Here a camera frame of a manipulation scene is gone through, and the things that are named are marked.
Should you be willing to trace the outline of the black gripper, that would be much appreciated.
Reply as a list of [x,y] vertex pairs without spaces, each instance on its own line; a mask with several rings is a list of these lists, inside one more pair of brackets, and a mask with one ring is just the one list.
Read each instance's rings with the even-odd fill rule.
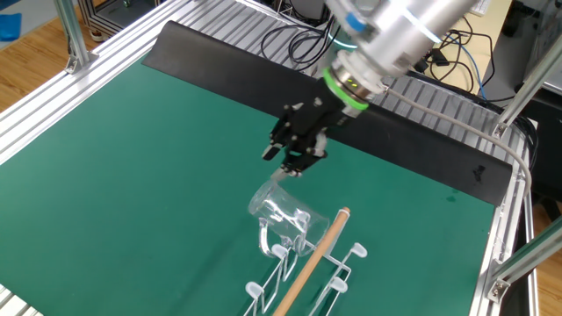
[[270,132],[270,144],[262,158],[270,161],[285,149],[285,158],[270,179],[280,182],[286,177],[301,177],[328,156],[328,130],[347,125],[363,111],[364,102],[354,99],[335,79],[319,79],[312,99],[285,105],[283,116]]

